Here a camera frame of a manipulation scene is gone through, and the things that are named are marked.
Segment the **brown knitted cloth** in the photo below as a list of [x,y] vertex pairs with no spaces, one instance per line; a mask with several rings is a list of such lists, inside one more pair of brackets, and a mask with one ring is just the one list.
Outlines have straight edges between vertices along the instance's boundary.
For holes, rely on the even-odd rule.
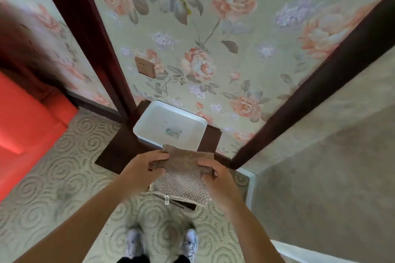
[[213,168],[200,166],[198,162],[214,159],[214,153],[189,151],[171,145],[163,145],[161,151],[169,154],[169,158],[154,162],[152,168],[164,168],[166,174],[150,185],[149,192],[163,197],[165,203],[171,200],[205,207],[209,194],[201,176],[214,176],[215,172]]

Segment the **person's left hand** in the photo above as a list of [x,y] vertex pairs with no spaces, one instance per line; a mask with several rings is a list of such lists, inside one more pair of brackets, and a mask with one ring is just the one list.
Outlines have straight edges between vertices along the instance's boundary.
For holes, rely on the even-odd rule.
[[155,180],[165,176],[163,167],[151,167],[145,161],[145,153],[132,159],[116,179],[118,199],[128,200],[144,192]]

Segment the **white skirting board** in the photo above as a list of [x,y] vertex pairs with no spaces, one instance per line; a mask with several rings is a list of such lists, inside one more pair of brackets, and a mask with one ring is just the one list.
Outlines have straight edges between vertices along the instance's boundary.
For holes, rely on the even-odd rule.
[[[243,198],[247,207],[252,210],[254,189],[256,187],[256,174],[243,167],[238,168],[236,171],[248,178],[248,183],[243,189]],[[285,263],[359,263],[276,240],[272,240],[272,243],[285,260]]]

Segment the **dark brown wooden stand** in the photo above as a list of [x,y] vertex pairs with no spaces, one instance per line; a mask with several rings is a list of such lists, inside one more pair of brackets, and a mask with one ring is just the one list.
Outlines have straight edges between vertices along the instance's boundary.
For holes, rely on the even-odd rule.
[[[131,159],[138,154],[161,149],[160,146],[153,145],[146,141],[141,141],[133,133],[133,127],[150,104],[151,101],[145,100],[134,109],[128,119],[121,124],[119,131],[110,141],[108,146],[106,146],[97,158],[95,161],[96,165],[116,174],[120,174]],[[232,164],[231,159],[216,152],[221,134],[222,132],[220,129],[210,125],[206,126],[206,130],[197,151],[213,152],[215,154],[215,160],[232,170],[237,170],[238,168]]]

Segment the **person's left forearm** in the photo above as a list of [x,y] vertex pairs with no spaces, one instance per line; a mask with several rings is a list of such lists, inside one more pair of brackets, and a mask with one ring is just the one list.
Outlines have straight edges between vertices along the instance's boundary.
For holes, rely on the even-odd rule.
[[147,186],[118,176],[13,263],[82,263],[116,207]]

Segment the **white plastic tray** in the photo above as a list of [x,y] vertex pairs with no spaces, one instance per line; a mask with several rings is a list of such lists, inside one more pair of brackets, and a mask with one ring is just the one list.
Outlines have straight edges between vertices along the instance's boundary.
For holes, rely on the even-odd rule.
[[[141,140],[156,146],[175,146],[197,151],[208,122],[201,116],[161,101],[153,101],[141,115],[133,133]],[[178,127],[182,133],[178,139],[165,134],[168,127]]]

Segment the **red sofa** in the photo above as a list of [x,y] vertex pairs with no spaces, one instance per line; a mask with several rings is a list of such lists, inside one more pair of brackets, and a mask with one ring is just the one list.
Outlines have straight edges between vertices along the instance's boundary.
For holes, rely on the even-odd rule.
[[57,88],[0,72],[0,202],[78,113]]

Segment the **dark red wooden door post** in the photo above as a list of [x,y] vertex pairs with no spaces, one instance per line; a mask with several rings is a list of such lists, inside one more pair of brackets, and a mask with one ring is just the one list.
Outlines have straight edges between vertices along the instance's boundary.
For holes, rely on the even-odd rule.
[[123,121],[136,109],[94,0],[52,0]]

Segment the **person's right forearm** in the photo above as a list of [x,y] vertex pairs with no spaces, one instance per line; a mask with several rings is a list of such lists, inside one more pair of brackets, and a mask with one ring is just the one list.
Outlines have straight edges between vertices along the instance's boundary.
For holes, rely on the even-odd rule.
[[235,229],[245,263],[285,263],[245,203],[225,202],[220,206]]

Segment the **dark brown wooden door post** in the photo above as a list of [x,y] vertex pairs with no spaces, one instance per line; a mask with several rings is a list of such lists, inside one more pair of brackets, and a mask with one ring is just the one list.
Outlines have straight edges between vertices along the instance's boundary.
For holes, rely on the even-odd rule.
[[395,46],[395,0],[380,0],[226,167],[242,167]]

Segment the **white sneaker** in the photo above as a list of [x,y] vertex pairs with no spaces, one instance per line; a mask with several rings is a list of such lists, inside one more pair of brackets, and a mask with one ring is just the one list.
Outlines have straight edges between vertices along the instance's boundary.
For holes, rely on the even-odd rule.
[[135,259],[146,255],[144,232],[139,223],[134,224],[126,234],[126,257]]
[[181,244],[181,254],[179,259],[186,259],[188,263],[194,263],[197,255],[199,239],[195,229],[189,229],[184,236]]

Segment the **person's right hand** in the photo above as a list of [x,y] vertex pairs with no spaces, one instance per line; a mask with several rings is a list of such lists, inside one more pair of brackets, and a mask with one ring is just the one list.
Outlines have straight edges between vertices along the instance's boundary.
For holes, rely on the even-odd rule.
[[213,175],[203,174],[201,178],[210,198],[224,213],[230,214],[246,207],[230,171],[220,162]]

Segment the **dark wooden skirting board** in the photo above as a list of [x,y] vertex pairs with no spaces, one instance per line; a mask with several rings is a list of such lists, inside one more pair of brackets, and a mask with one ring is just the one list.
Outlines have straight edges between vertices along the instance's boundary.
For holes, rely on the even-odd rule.
[[73,105],[92,111],[100,116],[108,118],[118,123],[123,123],[123,118],[118,111],[79,96],[73,92],[65,91],[65,95]]

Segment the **beige wall socket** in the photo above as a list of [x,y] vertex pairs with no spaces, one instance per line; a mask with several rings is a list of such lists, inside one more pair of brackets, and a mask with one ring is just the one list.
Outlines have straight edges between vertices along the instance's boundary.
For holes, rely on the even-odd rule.
[[136,62],[136,68],[137,71],[142,74],[145,75],[149,78],[156,78],[156,71],[155,71],[155,64],[152,63],[151,61],[145,60],[143,58],[134,57],[135,62]]

